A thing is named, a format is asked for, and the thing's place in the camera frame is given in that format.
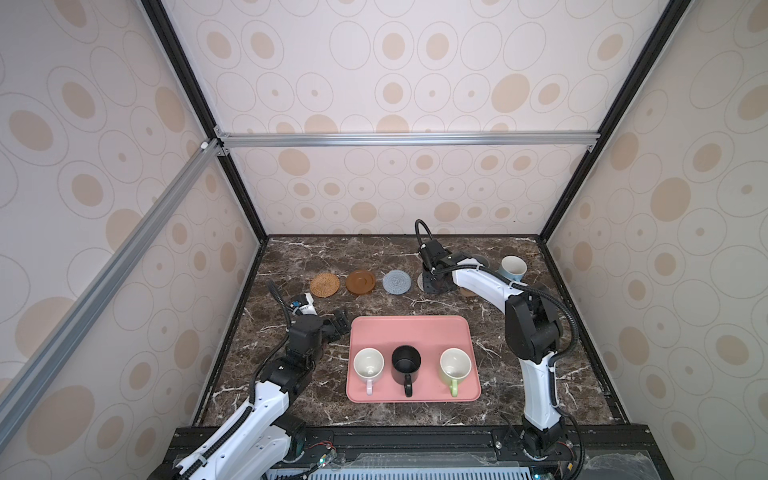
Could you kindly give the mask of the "brown wooden coaster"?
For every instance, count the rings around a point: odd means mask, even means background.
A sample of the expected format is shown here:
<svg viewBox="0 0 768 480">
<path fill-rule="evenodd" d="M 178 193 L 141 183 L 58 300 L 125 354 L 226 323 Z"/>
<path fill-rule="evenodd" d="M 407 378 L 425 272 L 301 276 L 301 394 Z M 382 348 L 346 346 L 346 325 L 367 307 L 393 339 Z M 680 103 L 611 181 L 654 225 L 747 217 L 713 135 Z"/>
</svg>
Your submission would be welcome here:
<svg viewBox="0 0 768 480">
<path fill-rule="evenodd" d="M 366 295 L 375 289 L 376 277 L 371 271 L 356 270 L 347 276 L 345 286 L 353 295 Z"/>
</svg>

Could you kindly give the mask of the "light blue mug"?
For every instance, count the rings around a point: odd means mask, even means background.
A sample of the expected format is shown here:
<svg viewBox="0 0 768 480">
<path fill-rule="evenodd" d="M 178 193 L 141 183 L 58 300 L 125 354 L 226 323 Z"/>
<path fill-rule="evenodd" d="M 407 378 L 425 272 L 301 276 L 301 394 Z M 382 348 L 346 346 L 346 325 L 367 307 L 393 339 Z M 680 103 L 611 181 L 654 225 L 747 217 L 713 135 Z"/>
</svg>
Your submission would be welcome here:
<svg viewBox="0 0 768 480">
<path fill-rule="evenodd" d="M 497 272 L 508 280 L 520 283 L 528 271 L 527 263 L 518 256 L 505 256 Z"/>
</svg>

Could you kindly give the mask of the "grey woven coaster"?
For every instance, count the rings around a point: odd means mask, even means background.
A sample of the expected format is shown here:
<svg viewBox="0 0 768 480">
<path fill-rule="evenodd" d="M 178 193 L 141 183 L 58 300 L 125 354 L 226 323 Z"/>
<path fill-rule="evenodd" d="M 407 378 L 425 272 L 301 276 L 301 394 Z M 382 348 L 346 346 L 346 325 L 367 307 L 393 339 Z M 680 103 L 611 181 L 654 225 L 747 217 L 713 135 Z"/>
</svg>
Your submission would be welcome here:
<svg viewBox="0 0 768 480">
<path fill-rule="evenodd" d="M 382 279 L 384 290 L 391 295 L 404 295 L 412 286 L 412 280 L 403 270 L 391 270 Z"/>
</svg>

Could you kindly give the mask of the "rattan woven coaster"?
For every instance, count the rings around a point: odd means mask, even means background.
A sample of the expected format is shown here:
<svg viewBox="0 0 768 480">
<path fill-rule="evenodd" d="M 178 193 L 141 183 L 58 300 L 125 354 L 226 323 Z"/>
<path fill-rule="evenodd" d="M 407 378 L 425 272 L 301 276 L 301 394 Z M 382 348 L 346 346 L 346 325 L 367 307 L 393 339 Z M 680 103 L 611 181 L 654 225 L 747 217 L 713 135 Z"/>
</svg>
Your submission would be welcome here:
<svg viewBox="0 0 768 480">
<path fill-rule="evenodd" d="M 333 273 L 319 273 L 310 281 L 310 293 L 318 298 L 335 295 L 341 286 L 340 279 Z"/>
</svg>

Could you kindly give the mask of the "white mug pink handle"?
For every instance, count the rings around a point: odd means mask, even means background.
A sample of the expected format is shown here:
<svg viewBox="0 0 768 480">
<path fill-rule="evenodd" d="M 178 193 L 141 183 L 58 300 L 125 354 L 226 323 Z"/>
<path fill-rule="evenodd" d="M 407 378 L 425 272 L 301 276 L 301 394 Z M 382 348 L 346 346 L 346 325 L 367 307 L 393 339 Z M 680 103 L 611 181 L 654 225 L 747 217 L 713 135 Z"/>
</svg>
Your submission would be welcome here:
<svg viewBox="0 0 768 480">
<path fill-rule="evenodd" d="M 354 357 L 353 369 L 357 377 L 365 384 L 365 391 L 372 396 L 375 383 L 381 378 L 385 367 L 383 354 L 375 348 L 364 348 Z"/>
</svg>

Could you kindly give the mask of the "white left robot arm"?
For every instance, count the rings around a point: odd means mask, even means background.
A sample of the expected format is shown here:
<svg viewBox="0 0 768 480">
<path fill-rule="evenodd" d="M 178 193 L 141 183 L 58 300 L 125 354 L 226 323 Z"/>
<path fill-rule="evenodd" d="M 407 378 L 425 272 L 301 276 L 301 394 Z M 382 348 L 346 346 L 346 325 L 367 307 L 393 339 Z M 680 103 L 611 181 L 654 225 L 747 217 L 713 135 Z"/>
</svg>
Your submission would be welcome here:
<svg viewBox="0 0 768 480">
<path fill-rule="evenodd" d="M 253 374 L 248 397 L 207 440 L 151 479 L 258 479 L 303 449 L 302 422 L 284 415 L 307 388 L 324 346 L 348 335 L 345 309 L 295 317 L 281 342 Z"/>
</svg>

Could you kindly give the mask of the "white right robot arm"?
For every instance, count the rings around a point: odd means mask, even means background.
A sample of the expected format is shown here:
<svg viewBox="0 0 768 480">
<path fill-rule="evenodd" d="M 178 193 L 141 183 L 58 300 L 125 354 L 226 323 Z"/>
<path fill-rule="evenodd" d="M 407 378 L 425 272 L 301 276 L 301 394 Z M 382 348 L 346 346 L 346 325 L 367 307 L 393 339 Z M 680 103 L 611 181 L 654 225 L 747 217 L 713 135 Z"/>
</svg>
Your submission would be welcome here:
<svg viewBox="0 0 768 480">
<path fill-rule="evenodd" d="M 565 437 L 556 388 L 556 364 L 572 353 L 578 325 L 572 311 L 542 287 L 509 280 L 476 259 L 424 251 L 422 282 L 430 294 L 467 289 L 505 316 L 505 341 L 519 359 L 525 393 L 520 441 L 532 459 L 545 458 Z"/>
</svg>

